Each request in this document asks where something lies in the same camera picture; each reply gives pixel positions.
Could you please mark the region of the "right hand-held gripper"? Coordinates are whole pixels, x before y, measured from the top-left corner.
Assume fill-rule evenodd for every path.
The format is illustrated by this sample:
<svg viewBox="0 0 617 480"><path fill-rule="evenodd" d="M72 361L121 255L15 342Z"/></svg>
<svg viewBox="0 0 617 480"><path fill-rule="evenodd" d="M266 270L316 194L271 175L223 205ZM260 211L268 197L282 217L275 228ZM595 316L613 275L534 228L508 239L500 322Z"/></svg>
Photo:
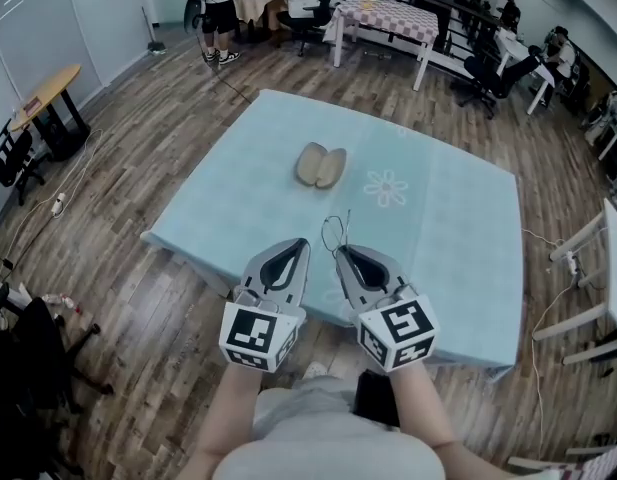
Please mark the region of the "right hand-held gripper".
<svg viewBox="0 0 617 480"><path fill-rule="evenodd" d="M337 249L344 295L355 311L357 343L384 371L422 361L434 351L439 323L429 298L406 284L392 257L360 245Z"/></svg>

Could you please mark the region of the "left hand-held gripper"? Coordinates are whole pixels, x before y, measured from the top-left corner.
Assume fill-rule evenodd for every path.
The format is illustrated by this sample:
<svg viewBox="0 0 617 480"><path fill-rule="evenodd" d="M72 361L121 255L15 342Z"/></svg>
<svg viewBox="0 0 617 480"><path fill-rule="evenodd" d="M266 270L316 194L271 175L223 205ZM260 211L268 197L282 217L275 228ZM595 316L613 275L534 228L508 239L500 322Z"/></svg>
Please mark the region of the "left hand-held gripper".
<svg viewBox="0 0 617 480"><path fill-rule="evenodd" d="M255 255L224 306L219 347L232 364L274 373L306 320L301 307L311 246L306 239L278 242Z"/></svg>

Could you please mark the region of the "thin wire-frame eyeglasses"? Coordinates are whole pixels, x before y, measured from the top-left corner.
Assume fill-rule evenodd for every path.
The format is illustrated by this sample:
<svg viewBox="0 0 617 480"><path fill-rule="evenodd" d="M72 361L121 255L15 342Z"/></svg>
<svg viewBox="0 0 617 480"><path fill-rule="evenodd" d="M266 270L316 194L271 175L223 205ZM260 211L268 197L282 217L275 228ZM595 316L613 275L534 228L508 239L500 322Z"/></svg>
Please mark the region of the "thin wire-frame eyeglasses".
<svg viewBox="0 0 617 480"><path fill-rule="evenodd" d="M326 251L336 257L338 250L349 243L351 210L341 215L327 216L321 226L320 236Z"/></svg>

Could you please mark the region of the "tan glasses case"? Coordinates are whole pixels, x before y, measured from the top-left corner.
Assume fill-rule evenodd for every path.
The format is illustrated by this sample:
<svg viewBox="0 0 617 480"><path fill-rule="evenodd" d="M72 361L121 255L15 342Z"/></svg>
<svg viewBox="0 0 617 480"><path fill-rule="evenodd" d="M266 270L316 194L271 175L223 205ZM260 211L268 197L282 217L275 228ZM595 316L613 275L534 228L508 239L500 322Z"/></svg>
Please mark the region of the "tan glasses case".
<svg viewBox="0 0 617 480"><path fill-rule="evenodd" d="M308 143L295 164L295 177L303 185L328 190L340 180L347 161L344 148L327 150L322 145Z"/></svg>

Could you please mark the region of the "person's left forearm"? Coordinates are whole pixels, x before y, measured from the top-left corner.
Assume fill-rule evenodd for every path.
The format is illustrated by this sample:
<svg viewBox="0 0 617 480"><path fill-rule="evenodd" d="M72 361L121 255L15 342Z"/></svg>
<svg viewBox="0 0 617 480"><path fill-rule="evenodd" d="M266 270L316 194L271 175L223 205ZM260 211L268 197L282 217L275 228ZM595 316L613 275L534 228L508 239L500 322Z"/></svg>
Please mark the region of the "person's left forearm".
<svg viewBox="0 0 617 480"><path fill-rule="evenodd" d="M263 372L229 364L202 422L191 457L176 480L211 480L219 464L252 437Z"/></svg>

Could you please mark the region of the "person's light grey trousers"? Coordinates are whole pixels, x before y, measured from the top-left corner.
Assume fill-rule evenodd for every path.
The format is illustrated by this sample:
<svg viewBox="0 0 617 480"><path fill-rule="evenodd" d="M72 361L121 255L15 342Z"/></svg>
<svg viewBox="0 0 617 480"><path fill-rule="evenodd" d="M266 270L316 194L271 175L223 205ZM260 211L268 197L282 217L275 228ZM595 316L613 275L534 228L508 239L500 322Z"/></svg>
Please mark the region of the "person's light grey trousers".
<svg viewBox="0 0 617 480"><path fill-rule="evenodd" d="M355 393L351 382L330 375L297 381L292 388L265 389L256 400L254 434L265 435L295 416L349 412Z"/></svg>

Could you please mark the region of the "black waist pouch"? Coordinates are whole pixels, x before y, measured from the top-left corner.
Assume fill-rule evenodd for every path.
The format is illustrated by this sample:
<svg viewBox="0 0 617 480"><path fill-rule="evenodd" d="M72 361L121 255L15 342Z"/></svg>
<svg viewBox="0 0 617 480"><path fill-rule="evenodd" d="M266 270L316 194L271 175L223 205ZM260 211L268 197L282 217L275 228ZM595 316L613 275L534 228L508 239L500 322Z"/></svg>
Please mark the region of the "black waist pouch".
<svg viewBox="0 0 617 480"><path fill-rule="evenodd" d="M359 376L353 414L388 427L400 427L394 392L387 375L366 369Z"/></svg>

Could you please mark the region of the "person's light grey shirt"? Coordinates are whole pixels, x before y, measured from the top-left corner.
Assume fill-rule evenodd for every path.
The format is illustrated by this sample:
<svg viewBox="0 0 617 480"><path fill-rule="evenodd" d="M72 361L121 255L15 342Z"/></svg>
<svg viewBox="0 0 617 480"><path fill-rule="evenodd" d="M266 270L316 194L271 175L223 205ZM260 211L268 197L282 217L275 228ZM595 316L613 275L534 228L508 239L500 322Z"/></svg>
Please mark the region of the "person's light grey shirt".
<svg viewBox="0 0 617 480"><path fill-rule="evenodd" d="M296 416L231 452L213 480L446 480L421 440L349 413Z"/></svg>

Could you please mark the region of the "plastic bottle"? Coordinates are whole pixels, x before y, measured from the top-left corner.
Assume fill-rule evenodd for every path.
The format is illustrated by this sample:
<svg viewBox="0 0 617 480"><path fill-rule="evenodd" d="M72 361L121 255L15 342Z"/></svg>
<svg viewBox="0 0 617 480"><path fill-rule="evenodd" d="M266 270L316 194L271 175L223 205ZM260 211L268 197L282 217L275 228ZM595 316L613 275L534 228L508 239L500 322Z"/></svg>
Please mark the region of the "plastic bottle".
<svg viewBox="0 0 617 480"><path fill-rule="evenodd" d="M59 307L63 306L69 310L72 310L76 314L81 314L81 308L79 304L66 294L44 294L41 299L50 306Z"/></svg>

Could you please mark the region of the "white desk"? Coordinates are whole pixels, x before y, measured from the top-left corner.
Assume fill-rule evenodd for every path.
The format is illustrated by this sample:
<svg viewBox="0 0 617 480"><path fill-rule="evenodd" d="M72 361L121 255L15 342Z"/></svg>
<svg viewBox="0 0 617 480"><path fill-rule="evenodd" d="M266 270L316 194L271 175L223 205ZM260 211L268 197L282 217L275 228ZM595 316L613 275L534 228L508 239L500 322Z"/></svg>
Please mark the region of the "white desk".
<svg viewBox="0 0 617 480"><path fill-rule="evenodd" d="M617 327L617 210L611 201L605 199L599 214L568 240L553 249L549 254L549 260L552 262L566 260L565 256L568 250L572 250L576 255L601 234L605 236L605 265L588 275L578 274L574 280L577 287L583 288L594 282L598 277L604 276L606 289L603 301L554 325L542 329L535 328L532 332L532 339L535 342L564 334L602 317L610 318ZM615 352L617 352L617 338L585 351L568 355L561 360L561 363L571 365L584 361L603 360Z"/></svg>
<svg viewBox="0 0 617 480"><path fill-rule="evenodd" d="M511 32L505 29L499 29L495 33L495 40L499 46L501 53L501 61L496 71L498 76L502 75L502 72L507 66L510 59L521 61L529 55L529 48L520 43ZM539 65L535 68L532 74L537 75L540 78L541 85L526 111L528 115L531 115L533 113L541 98L543 97L546 88L555 87L554 77L547 69L547 67L543 64L542 59L539 59Z"/></svg>

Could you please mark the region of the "table with checkered cloth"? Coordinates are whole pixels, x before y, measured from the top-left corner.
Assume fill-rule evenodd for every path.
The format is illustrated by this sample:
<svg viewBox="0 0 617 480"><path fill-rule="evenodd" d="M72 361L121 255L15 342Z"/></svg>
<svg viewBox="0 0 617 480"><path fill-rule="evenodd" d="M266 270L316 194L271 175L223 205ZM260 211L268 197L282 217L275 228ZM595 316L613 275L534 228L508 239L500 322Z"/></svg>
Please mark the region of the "table with checkered cloth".
<svg viewBox="0 0 617 480"><path fill-rule="evenodd" d="M413 90L419 90L439 34L436 14L396 0L345 0L338 3L326 25L323 38L324 42L334 44L335 68L340 66L343 34L348 22L351 22L355 29L365 25L418 42L420 48L417 59L420 64Z"/></svg>

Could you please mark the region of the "table with beige cloth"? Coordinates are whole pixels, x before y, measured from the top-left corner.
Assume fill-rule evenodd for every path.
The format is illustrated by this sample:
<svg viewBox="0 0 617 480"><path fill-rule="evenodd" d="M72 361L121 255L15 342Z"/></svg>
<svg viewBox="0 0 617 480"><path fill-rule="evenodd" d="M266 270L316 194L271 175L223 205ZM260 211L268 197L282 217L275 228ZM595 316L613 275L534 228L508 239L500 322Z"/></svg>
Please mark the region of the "table with beige cloth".
<svg viewBox="0 0 617 480"><path fill-rule="evenodd" d="M268 41L272 33L281 28L277 14L286 11L286 0L233 0L239 23L244 23L246 32L239 33L242 43Z"/></svg>

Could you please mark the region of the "black metal railing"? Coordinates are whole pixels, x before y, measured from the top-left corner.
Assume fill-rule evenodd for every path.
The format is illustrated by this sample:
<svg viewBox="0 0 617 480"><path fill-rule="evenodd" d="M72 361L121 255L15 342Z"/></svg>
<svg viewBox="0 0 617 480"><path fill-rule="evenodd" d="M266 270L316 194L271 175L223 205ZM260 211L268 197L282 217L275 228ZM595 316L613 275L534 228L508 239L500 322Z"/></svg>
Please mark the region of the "black metal railing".
<svg viewBox="0 0 617 480"><path fill-rule="evenodd" d="M391 0L435 14L439 36L433 46L433 63L448 70L460 70L464 60L474 56L496 68L502 60L497 43L499 22L476 3L466 0Z"/></svg>

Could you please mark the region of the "round wooden table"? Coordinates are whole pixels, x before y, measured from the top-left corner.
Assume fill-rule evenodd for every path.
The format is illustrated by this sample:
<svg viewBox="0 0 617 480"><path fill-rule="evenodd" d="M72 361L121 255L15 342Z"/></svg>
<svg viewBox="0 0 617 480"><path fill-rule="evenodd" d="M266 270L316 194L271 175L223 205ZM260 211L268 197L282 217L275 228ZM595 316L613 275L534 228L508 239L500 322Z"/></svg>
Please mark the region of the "round wooden table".
<svg viewBox="0 0 617 480"><path fill-rule="evenodd" d="M82 118L68 92L69 85L77 78L81 69L80 64L70 64L46 79L33 91L32 96L21 104L9 124L11 132L23 131L24 127L32 124L48 146L53 161L71 158L90 136L91 128ZM43 107L32 117L27 117L22 107L35 96L42 101ZM53 107L57 98L61 98L68 109L75 124L74 129L69 129L63 123Z"/></svg>

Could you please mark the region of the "red checkered cloth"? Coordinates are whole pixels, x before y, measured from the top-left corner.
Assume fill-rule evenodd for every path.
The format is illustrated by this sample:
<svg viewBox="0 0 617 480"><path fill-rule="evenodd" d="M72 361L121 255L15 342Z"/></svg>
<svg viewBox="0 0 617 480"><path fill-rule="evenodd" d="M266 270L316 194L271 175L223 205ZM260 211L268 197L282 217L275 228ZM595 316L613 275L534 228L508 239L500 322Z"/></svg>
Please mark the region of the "red checkered cloth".
<svg viewBox="0 0 617 480"><path fill-rule="evenodd" d="M522 480L617 480L617 444L598 448L573 449L575 454L586 452L600 454L583 462L565 463L539 461L521 457L510 457L507 465L529 470Z"/></svg>

